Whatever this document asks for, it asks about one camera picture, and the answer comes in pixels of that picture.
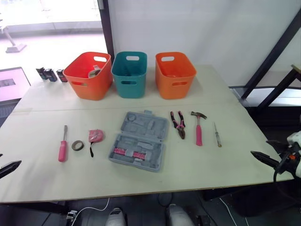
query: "roll of tape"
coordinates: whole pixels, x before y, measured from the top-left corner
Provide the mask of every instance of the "roll of tape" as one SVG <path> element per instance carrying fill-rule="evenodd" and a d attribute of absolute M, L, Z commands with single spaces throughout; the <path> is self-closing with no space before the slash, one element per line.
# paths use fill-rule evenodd
<path fill-rule="evenodd" d="M 82 142 L 81 140 L 76 140 L 73 142 L 71 148 L 74 150 L 74 151 L 80 151 L 81 149 L 84 148 L 84 142 Z"/>

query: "bin handle hole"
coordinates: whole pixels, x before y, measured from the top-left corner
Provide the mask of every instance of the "bin handle hole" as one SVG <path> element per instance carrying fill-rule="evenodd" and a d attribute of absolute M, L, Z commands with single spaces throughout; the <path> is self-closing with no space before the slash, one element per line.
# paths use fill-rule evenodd
<path fill-rule="evenodd" d="M 137 85 L 136 81 L 121 81 L 123 85 Z"/>
<path fill-rule="evenodd" d="M 186 81 L 176 81 L 172 83 L 172 86 L 184 86 L 186 84 L 187 84 Z"/>
<path fill-rule="evenodd" d="M 95 56 L 95 57 L 93 57 L 93 59 L 95 61 L 107 62 L 107 59 L 105 57 L 101 57 L 101 56 Z"/>
<path fill-rule="evenodd" d="M 88 86 L 86 83 L 82 83 L 79 81 L 72 81 L 72 84 L 77 85 L 77 86 Z"/>
<path fill-rule="evenodd" d="M 165 56 L 161 58 L 161 61 L 173 61 L 174 56 Z"/>
<path fill-rule="evenodd" d="M 139 60 L 139 56 L 127 56 L 127 60 Z"/>

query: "teal bin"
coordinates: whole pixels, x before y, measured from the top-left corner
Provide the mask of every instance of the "teal bin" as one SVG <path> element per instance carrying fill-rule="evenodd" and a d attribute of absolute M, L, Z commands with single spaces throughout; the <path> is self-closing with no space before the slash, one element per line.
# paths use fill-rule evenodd
<path fill-rule="evenodd" d="M 112 74 L 119 96 L 140 98 L 145 93 L 147 55 L 143 52 L 120 52 L 116 55 Z"/>

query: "laptop screen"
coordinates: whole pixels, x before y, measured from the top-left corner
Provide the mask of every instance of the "laptop screen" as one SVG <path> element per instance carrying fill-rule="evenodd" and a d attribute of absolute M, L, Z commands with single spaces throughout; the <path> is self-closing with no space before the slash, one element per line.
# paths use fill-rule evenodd
<path fill-rule="evenodd" d="M 0 70 L 0 101 L 20 99 L 29 87 L 21 67 Z"/>

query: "pink screwdriver handle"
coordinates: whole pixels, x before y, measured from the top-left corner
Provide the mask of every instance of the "pink screwdriver handle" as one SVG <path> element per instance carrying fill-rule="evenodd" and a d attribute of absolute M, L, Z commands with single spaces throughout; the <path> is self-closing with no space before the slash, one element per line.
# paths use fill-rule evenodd
<path fill-rule="evenodd" d="M 67 155 L 67 141 L 61 141 L 60 152 L 58 153 L 58 161 L 64 162 L 66 161 Z"/>
<path fill-rule="evenodd" d="M 202 130 L 201 130 L 201 126 L 197 125 L 197 146 L 202 146 L 203 142 L 202 142 Z"/>

